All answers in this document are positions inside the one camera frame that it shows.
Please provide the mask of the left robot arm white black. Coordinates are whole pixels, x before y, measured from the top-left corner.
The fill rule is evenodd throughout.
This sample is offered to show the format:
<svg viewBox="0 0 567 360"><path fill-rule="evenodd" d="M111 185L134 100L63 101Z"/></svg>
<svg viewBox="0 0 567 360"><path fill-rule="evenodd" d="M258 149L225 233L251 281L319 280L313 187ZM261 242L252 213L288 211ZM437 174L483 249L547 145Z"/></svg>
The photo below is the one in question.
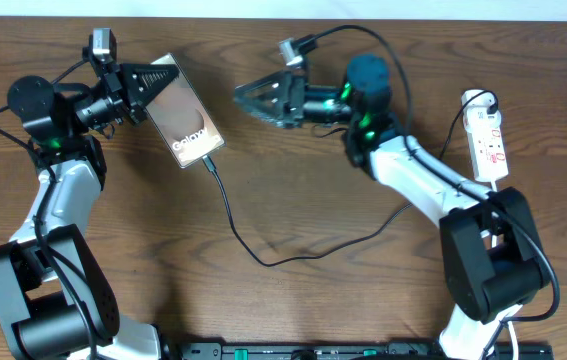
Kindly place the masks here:
<svg viewBox="0 0 567 360"><path fill-rule="evenodd" d="M175 359L157 326L119 312L84 234L107 173L101 140L124 121L144 121L180 70L171 55L120 64L111 45L87 46L82 59L96 84L29 75L7 93L39 189L0 245L0 327L17 359Z"/></svg>

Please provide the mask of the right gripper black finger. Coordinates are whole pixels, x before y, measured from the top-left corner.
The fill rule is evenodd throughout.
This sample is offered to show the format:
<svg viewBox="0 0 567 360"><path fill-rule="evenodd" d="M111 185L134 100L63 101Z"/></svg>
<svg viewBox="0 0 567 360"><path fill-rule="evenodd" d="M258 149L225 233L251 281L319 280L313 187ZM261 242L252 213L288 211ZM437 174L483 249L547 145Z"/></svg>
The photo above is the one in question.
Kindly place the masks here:
<svg viewBox="0 0 567 360"><path fill-rule="evenodd" d="M278 71L234 90L234 101L240 105L273 108L283 97L286 72Z"/></svg>
<svg viewBox="0 0 567 360"><path fill-rule="evenodd" d="M276 109L265 110L265 109L255 108L250 111L250 114L253 117L259 119L260 121L268 123L274 127L277 128L287 127L287 116L280 110L276 110Z"/></svg>

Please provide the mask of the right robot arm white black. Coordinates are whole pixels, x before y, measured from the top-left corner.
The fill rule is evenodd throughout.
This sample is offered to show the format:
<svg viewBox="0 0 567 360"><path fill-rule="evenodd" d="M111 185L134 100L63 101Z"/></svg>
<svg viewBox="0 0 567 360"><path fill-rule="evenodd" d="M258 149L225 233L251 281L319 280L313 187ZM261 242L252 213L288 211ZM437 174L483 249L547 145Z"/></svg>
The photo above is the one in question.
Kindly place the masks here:
<svg viewBox="0 0 567 360"><path fill-rule="evenodd" d="M556 284L525 197L496 192L459 175L423 149L390 110L390 71L372 54L350 61L340 87L311 86L281 70L238 86L245 112L281 128L347 125L353 166L401 194L438 229L445 282L455 307L438 344L454 359L495 359L497 340L518 312Z"/></svg>

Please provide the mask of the Samsung Galaxy smartphone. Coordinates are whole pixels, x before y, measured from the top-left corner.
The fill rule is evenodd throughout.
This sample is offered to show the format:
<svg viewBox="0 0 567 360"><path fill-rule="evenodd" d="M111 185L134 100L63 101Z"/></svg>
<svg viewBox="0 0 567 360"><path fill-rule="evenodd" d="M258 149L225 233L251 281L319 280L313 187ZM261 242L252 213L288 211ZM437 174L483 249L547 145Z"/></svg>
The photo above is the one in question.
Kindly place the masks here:
<svg viewBox="0 0 567 360"><path fill-rule="evenodd" d="M153 65L174 65L178 74L147 106L162 139L180 168L187 168L222 148L225 140L171 53Z"/></svg>

